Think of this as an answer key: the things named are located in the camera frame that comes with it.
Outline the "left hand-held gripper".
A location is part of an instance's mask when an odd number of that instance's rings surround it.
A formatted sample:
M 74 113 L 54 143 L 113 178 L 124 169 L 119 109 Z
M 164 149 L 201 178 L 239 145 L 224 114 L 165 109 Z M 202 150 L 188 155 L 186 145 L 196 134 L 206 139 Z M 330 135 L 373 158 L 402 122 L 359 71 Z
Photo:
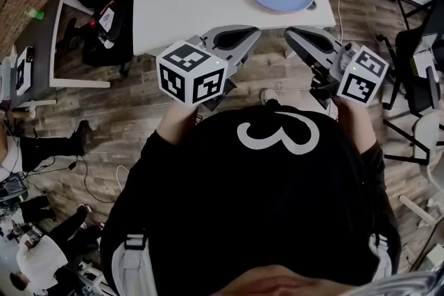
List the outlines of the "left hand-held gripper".
M 254 26 L 219 26 L 157 50 L 159 89 L 185 107 L 213 111 L 237 86 L 232 80 L 257 45 Z

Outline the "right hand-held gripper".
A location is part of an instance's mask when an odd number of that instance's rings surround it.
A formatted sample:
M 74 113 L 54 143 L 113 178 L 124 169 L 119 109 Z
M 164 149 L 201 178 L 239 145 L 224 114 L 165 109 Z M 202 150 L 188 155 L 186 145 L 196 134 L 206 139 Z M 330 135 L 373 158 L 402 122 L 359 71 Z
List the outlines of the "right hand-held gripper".
M 370 105 L 389 70 L 389 64 L 367 46 L 348 42 L 341 47 L 338 39 L 321 28 L 291 26 L 284 32 L 289 47 L 315 75 L 310 94 L 324 107 L 337 96 L 365 107 Z

